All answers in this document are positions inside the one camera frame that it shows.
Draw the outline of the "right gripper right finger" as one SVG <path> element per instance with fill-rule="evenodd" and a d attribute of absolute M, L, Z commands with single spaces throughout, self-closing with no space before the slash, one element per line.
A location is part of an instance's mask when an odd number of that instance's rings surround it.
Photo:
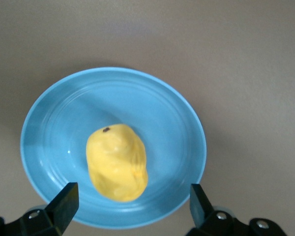
<path fill-rule="evenodd" d="M 240 222 L 228 211 L 214 208 L 200 184 L 190 187 L 190 212 L 195 224 L 188 236 L 285 236 L 275 222 L 253 218 L 249 224 Z"/>

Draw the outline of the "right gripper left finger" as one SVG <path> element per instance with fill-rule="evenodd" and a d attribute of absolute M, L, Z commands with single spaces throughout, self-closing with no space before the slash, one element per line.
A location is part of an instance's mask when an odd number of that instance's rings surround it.
<path fill-rule="evenodd" d="M 0 217 L 0 236 L 61 236 L 78 208 L 78 184 L 70 182 L 45 208 L 34 208 L 8 224 Z"/>

